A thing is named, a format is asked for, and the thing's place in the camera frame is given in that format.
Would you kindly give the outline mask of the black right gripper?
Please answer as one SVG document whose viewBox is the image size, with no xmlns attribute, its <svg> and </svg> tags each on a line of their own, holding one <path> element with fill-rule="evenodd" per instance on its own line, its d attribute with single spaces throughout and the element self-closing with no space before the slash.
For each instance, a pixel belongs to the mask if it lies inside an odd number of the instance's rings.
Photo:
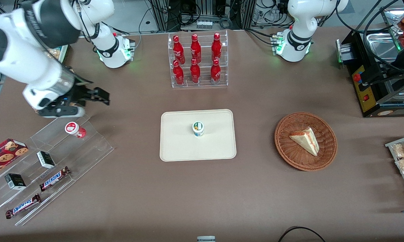
<svg viewBox="0 0 404 242">
<path fill-rule="evenodd" d="M 111 104 L 109 92 L 95 87 L 92 96 L 92 90 L 87 87 L 88 84 L 93 84 L 93 81 L 74 76 L 72 88 L 66 94 L 58 97 L 58 105 L 85 107 L 86 102 L 101 102 L 107 106 Z"/>
</svg>

